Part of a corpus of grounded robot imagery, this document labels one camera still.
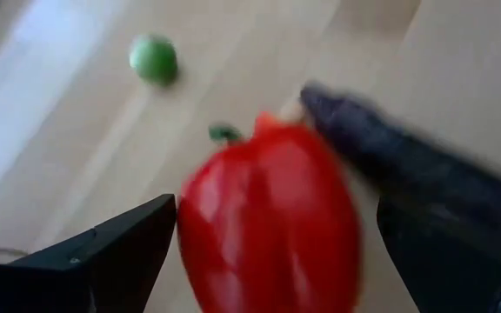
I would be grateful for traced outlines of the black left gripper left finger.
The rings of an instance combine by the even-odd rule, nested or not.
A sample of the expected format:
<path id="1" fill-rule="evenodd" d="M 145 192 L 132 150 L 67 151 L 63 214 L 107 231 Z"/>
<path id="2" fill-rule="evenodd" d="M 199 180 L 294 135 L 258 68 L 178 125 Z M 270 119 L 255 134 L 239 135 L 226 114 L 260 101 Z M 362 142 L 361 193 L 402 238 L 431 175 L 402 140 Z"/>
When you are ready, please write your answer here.
<path id="1" fill-rule="evenodd" d="M 163 194 L 85 232 L 0 264 L 0 312 L 142 312 L 170 247 Z"/>

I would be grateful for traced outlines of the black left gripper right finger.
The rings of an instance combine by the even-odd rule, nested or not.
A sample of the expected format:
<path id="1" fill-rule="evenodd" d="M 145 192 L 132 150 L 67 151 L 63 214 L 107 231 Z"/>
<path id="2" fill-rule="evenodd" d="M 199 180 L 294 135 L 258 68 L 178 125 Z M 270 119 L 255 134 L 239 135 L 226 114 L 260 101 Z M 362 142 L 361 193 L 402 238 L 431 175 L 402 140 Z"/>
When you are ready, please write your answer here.
<path id="1" fill-rule="evenodd" d="M 438 218 L 377 206 L 385 248 L 421 312 L 501 312 L 501 246 Z"/>

